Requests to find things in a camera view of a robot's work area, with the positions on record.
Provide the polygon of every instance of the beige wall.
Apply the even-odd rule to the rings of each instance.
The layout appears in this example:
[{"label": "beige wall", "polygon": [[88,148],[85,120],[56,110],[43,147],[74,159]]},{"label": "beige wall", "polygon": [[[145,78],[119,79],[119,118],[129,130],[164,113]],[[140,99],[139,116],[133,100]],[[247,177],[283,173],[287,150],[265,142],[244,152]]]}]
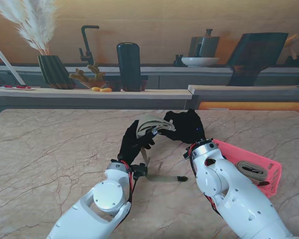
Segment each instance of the beige wall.
[{"label": "beige wall", "polygon": [[[117,63],[116,45],[131,41],[141,48],[141,63],[172,63],[188,54],[192,36],[206,28],[221,36],[217,57],[225,63],[239,37],[247,32],[299,33],[299,0],[57,0],[57,28],[51,52],[64,63],[80,61],[81,26],[89,29],[94,58]],[[14,63],[37,63],[38,52],[0,16],[0,50]],[[295,46],[299,52],[299,41]],[[284,50],[280,61],[288,55]]]}]

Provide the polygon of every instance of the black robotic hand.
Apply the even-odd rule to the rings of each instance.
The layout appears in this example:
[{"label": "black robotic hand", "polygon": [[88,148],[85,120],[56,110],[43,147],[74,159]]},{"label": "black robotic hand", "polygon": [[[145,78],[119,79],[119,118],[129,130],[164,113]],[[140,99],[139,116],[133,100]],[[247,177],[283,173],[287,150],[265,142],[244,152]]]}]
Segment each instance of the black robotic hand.
[{"label": "black robotic hand", "polygon": [[118,154],[118,160],[125,161],[128,165],[131,165],[137,155],[140,153],[142,147],[150,149],[150,145],[154,145],[152,133],[147,133],[144,136],[137,139],[136,130],[138,127],[139,121],[136,120],[134,123],[126,130]]},{"label": "black robotic hand", "polygon": [[172,120],[176,131],[161,129],[159,133],[167,136],[171,140],[180,140],[183,143],[194,143],[200,139],[206,139],[203,124],[194,110],[181,113],[169,111],[166,113],[164,120]]}]

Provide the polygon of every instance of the gray kettle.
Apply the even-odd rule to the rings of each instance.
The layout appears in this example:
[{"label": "gray kettle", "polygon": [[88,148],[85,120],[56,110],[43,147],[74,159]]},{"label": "gray kettle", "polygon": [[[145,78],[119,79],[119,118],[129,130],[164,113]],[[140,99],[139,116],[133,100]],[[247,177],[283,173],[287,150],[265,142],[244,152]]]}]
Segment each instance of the gray kettle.
[{"label": "gray kettle", "polygon": [[201,47],[199,50],[199,57],[214,57],[218,42],[219,36],[211,36],[211,31],[213,29],[206,29],[205,36],[196,36],[191,38],[190,48],[189,48],[189,57],[197,57],[195,52],[198,51],[199,43],[201,42]]}]

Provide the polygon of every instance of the red plastic basket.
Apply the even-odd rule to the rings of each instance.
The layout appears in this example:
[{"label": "red plastic basket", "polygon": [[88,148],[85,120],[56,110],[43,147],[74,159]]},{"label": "red plastic basket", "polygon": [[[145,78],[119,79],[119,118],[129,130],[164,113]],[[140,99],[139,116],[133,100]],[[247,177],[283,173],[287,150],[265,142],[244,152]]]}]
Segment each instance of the red plastic basket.
[{"label": "red plastic basket", "polygon": [[234,165],[236,165],[239,161],[248,161],[265,168],[268,172],[266,181],[269,182],[269,185],[260,186],[258,188],[268,198],[277,193],[282,173],[282,166],[280,163],[216,139],[214,139],[213,142],[218,145],[222,155],[224,155]]}]

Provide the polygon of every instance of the small plant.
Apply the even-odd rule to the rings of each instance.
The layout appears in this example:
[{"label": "small plant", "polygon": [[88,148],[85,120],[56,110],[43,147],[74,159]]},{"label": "small plant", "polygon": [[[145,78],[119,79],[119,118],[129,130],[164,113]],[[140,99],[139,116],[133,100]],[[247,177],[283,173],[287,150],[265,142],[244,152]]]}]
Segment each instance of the small plant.
[{"label": "small plant", "polygon": [[94,63],[93,66],[88,65],[88,68],[95,74],[94,78],[89,78],[85,75],[83,70],[78,68],[75,69],[76,74],[70,74],[71,79],[77,79],[80,82],[103,82],[103,76],[105,76],[105,72],[100,72],[99,65],[97,62]]},{"label": "small plant", "polygon": [[55,0],[0,0],[0,14],[17,24],[21,37],[41,55],[50,55]]}]

